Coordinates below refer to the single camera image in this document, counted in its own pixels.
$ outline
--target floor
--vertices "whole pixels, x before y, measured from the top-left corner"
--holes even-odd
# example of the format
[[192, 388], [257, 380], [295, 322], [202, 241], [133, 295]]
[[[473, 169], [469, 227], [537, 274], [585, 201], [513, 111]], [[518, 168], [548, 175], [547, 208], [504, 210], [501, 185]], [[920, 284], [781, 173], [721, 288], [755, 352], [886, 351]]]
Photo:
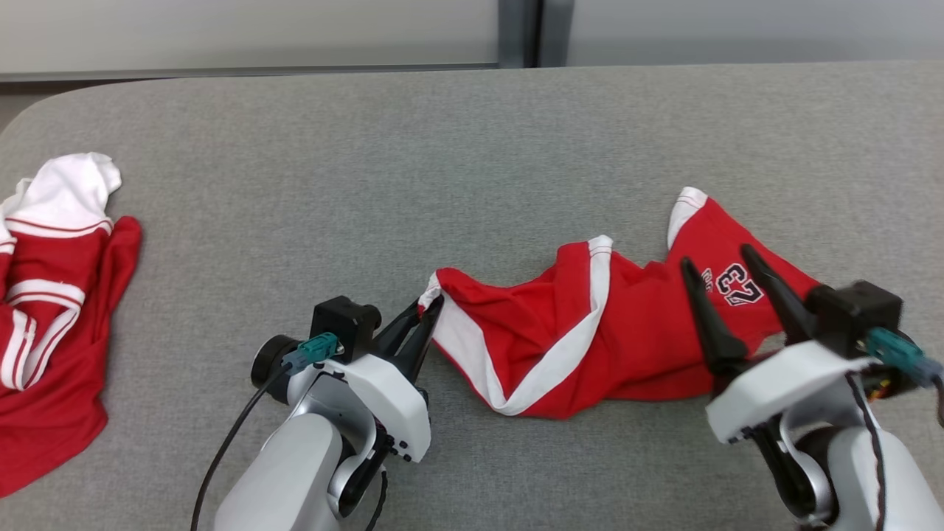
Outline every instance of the floor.
[[0, 131], [30, 105], [51, 94], [3, 94], [0, 93]]

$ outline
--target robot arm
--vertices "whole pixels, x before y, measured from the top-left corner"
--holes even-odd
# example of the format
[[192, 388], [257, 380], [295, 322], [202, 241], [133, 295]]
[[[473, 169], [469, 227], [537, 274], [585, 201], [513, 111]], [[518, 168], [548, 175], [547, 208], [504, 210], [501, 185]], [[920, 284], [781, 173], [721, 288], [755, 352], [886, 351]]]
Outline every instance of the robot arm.
[[335, 531], [378, 471], [386, 489], [387, 456], [421, 461], [430, 418], [415, 381], [441, 306], [420, 317], [414, 303], [374, 337], [377, 309], [339, 297], [315, 307], [308, 341], [266, 342], [253, 384], [293, 409], [220, 504], [214, 529]]
[[[868, 408], [867, 397], [939, 383], [940, 365], [898, 330], [902, 300], [859, 282], [840, 290], [819, 286], [802, 301], [753, 248], [741, 250], [786, 332], [786, 346], [763, 359], [748, 359], [698, 270], [683, 261], [705, 363], [715, 376], [706, 410], [718, 440], [754, 441], [804, 528], [944, 529], [944, 513], [911, 454]], [[810, 431], [823, 423], [828, 427]]]

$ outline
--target embroidered number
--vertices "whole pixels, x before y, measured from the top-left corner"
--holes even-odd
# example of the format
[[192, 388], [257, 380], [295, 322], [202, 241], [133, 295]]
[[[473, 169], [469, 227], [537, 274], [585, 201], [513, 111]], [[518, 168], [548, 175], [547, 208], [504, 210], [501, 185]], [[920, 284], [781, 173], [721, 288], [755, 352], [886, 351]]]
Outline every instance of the embroidered number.
[[717, 291], [731, 306], [754, 304], [764, 296], [757, 284], [750, 279], [748, 271], [740, 264], [728, 265], [717, 277]]

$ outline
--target gray table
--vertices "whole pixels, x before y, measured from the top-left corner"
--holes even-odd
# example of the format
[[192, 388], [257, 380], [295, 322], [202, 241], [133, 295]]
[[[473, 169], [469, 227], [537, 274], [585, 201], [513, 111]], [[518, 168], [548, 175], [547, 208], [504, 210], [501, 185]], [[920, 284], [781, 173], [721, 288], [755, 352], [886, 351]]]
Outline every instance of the gray table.
[[[255, 349], [304, 334], [314, 303], [345, 294], [392, 317], [436, 267], [522, 282], [557, 246], [602, 233], [637, 262], [658, 260], [685, 185], [811, 275], [902, 295], [906, 330], [944, 357], [942, 63], [111, 85], [16, 119], [0, 136], [0, 190], [89, 150], [123, 172], [110, 212], [145, 230], [114, 318], [110, 424], [0, 501], [2, 529], [185, 528], [253, 391]], [[504, 418], [438, 352], [420, 384], [433, 447], [421, 464], [391, 462], [380, 530], [790, 528], [756, 450], [714, 441], [705, 399], [607, 402], [567, 422]], [[933, 397], [876, 410], [942, 499]], [[206, 523], [287, 413], [270, 400], [254, 411], [216, 474]]]

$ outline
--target cable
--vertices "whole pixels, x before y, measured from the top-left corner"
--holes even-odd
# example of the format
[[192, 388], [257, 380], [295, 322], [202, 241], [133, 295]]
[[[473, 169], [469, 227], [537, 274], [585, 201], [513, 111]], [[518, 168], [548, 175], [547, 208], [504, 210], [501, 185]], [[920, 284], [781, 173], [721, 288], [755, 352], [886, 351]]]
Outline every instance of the cable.
[[941, 375], [938, 374], [931, 382], [937, 388], [937, 423], [944, 428], [944, 380], [941, 380]]
[[363, 531], [374, 531], [380, 513], [383, 512], [383, 502], [387, 499], [387, 471], [380, 471], [380, 497], [377, 499], [377, 508], [374, 509], [374, 516], [370, 517], [370, 523]]
[[879, 514], [878, 519], [875, 521], [875, 531], [884, 531], [885, 530], [885, 458], [882, 455], [882, 445], [879, 442], [879, 432], [875, 428], [875, 422], [872, 421], [872, 416], [868, 412], [868, 406], [866, 401], [862, 398], [862, 393], [859, 384], [852, 377], [851, 372], [846, 373], [846, 382], [849, 382], [849, 387], [852, 388], [852, 397], [855, 398], [856, 405], [859, 406], [859, 409], [862, 410], [862, 418], [866, 423], [866, 429], [872, 437], [872, 452], [875, 453], [875, 475], [879, 482], [879, 491], [878, 491], [878, 505], [879, 505]]
[[243, 408], [243, 412], [239, 414], [239, 417], [236, 418], [236, 421], [233, 422], [233, 427], [229, 429], [227, 438], [223, 439], [223, 444], [220, 445], [220, 449], [216, 452], [216, 457], [213, 458], [213, 461], [210, 463], [210, 468], [207, 469], [207, 475], [203, 478], [203, 484], [200, 485], [200, 491], [196, 494], [196, 503], [194, 504], [194, 516], [190, 520], [190, 531], [196, 531], [197, 526], [200, 522], [200, 508], [203, 506], [203, 498], [207, 495], [207, 487], [210, 486], [210, 480], [213, 477], [213, 473], [216, 471], [216, 467], [219, 466], [220, 461], [223, 459], [223, 454], [227, 452], [229, 448], [229, 443], [233, 441], [233, 438], [236, 437], [236, 432], [239, 431], [240, 427], [243, 425], [246, 417], [249, 416], [249, 412], [252, 411], [252, 408], [256, 406], [256, 403], [262, 398], [262, 395], [265, 394], [265, 391], [275, 383], [275, 381], [292, 369], [291, 364], [282, 366], [278, 371], [269, 376], [269, 379], [265, 381], [259, 387], [259, 390], [256, 391], [256, 394], [252, 396], [252, 399], [249, 400], [249, 403]]

